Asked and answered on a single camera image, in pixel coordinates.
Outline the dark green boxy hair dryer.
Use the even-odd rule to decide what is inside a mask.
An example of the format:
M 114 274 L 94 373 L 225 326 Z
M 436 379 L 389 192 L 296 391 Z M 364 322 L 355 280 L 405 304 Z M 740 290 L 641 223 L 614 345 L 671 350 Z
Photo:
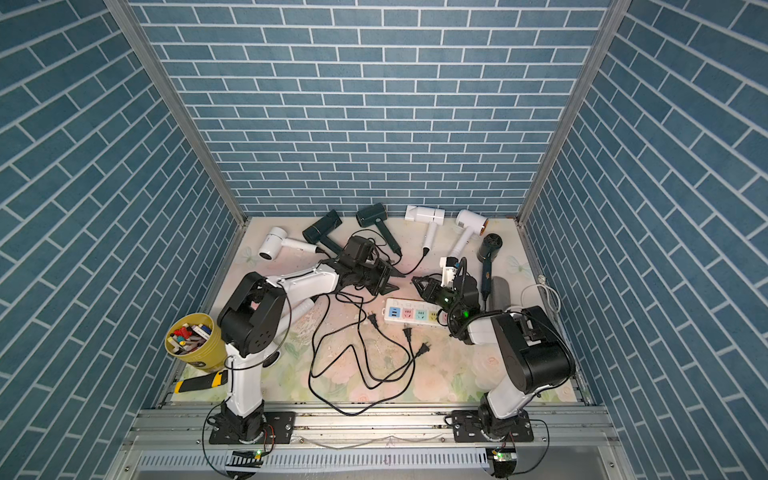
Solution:
M 382 203 L 376 203 L 364 207 L 356 212 L 356 220 L 358 224 L 363 228 L 375 226 L 382 237 L 384 238 L 390 249 L 396 254 L 401 256 L 402 249 L 391 231 L 385 224 L 388 218 L 385 206 Z

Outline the yellow cup with small items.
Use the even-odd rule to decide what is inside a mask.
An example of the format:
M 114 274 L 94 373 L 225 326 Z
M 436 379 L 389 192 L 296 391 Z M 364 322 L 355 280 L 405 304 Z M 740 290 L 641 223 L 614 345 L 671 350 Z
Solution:
M 171 356 L 208 373 L 221 370 L 227 357 L 220 330 L 205 313 L 177 321 L 168 331 L 164 346 Z

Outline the black yellow utility knife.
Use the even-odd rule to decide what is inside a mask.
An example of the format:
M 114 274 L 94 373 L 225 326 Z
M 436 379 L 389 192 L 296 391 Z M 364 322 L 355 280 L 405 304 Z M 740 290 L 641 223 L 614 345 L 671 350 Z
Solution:
M 221 370 L 215 373 L 209 373 L 202 376 L 192 377 L 181 380 L 176 383 L 174 393 L 187 393 L 216 388 L 225 385 L 229 380 L 227 370 Z

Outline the grey oval pad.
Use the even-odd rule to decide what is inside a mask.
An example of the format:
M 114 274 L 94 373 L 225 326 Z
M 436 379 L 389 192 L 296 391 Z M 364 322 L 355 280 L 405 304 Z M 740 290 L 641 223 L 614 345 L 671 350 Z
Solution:
M 508 281 L 503 277 L 494 276 L 491 281 L 491 293 L 488 297 L 488 309 L 490 311 L 506 311 L 512 304 Z

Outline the white multicolour power strip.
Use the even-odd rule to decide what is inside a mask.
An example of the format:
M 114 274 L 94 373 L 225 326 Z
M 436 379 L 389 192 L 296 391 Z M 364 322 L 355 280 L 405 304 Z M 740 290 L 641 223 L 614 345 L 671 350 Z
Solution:
M 440 327 L 446 320 L 446 313 L 438 305 L 398 298 L 388 298 L 382 314 L 387 322 L 417 326 Z

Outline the dark teal round hair dryer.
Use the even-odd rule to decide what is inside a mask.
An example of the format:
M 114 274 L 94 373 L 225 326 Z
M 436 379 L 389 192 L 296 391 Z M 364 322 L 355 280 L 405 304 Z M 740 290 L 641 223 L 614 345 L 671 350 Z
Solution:
M 501 236 L 496 233 L 489 233 L 477 251 L 476 257 L 482 265 L 480 294 L 483 301 L 487 301 L 492 292 L 492 265 L 502 246 Z

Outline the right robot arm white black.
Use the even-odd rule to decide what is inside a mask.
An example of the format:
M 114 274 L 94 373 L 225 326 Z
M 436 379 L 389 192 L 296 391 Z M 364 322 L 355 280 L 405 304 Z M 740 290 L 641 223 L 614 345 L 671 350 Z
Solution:
M 574 375 L 572 353 L 539 306 L 481 312 L 457 295 L 451 299 L 445 308 L 450 335 L 468 345 L 497 346 L 505 369 L 477 409 L 450 414 L 454 441 L 531 442 L 532 420 L 525 407 Z

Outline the white boxy hair dryer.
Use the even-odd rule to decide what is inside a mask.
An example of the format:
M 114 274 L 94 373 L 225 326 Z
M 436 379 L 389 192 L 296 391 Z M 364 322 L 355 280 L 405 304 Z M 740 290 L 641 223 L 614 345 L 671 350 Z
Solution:
M 439 226 L 444 223 L 445 211 L 443 209 L 429 208 L 416 205 L 406 207 L 405 219 L 416 223 L 427 225 L 427 231 L 424 237 L 422 253 L 426 256 L 434 245 L 435 236 Z

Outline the white round hair dryer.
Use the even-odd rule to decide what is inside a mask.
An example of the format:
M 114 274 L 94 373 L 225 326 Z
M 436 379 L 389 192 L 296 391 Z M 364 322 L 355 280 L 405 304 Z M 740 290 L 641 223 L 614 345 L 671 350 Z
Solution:
M 273 227 L 270 229 L 259 248 L 258 255 L 264 260 L 273 261 L 279 256 L 283 249 L 287 248 L 308 253 L 322 252 L 316 245 L 292 239 L 288 236 L 286 230 L 280 227 Z

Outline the dark green slim hair dryer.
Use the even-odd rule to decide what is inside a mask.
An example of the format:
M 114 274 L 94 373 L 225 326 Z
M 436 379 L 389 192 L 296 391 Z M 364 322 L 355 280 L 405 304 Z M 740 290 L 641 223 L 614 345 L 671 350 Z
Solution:
M 336 210 L 330 210 L 315 223 L 307 227 L 302 235 L 307 243 L 322 244 L 335 255 L 342 253 L 343 248 L 329 238 L 330 233 L 342 224 Z

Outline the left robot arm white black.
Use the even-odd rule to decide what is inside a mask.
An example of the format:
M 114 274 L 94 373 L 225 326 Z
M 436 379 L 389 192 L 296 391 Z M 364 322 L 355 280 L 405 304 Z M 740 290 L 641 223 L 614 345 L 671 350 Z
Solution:
M 322 294 L 361 285 L 373 295 L 397 287 L 389 282 L 406 275 L 381 259 L 352 264 L 325 259 L 317 265 L 279 276 L 246 274 L 217 318 L 226 343 L 229 393 L 210 420 L 215 433 L 231 443 L 254 443 L 266 417 L 261 390 L 263 364 L 279 351 L 292 324 Z

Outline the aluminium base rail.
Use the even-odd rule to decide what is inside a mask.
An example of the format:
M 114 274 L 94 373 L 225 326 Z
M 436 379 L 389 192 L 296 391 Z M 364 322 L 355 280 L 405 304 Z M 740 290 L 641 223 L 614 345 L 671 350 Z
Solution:
M 112 479 L 628 479 L 602 407 L 531 405 L 514 430 L 484 434 L 467 404 L 384 405 L 355 417 L 274 403 L 266 435 L 223 444 L 202 403 L 142 411 Z

